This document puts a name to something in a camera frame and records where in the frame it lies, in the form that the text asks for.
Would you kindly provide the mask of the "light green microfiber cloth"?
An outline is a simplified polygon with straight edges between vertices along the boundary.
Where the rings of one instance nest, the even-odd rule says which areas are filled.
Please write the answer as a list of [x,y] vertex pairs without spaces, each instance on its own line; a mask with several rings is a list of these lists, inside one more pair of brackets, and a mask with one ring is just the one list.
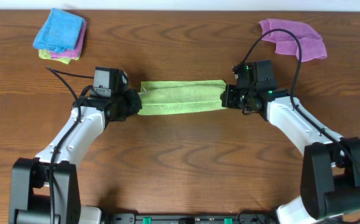
[[139,115],[168,115],[222,110],[223,80],[142,82]]

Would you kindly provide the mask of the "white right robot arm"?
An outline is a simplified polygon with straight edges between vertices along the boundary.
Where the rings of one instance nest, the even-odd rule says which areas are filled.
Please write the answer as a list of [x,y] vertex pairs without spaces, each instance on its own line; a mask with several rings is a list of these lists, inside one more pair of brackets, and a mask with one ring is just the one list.
[[226,108],[259,113],[303,156],[300,196],[276,209],[277,223],[342,223],[360,210],[359,138],[328,129],[286,89],[228,85],[221,99]]

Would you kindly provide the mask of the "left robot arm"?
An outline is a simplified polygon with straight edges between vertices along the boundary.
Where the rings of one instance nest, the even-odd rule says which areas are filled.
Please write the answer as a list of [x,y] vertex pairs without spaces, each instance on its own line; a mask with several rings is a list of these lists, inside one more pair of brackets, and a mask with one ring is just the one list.
[[11,172],[9,223],[102,223],[97,207],[82,205],[77,168],[111,121],[142,108],[134,89],[76,96],[67,123],[34,158],[18,158]]

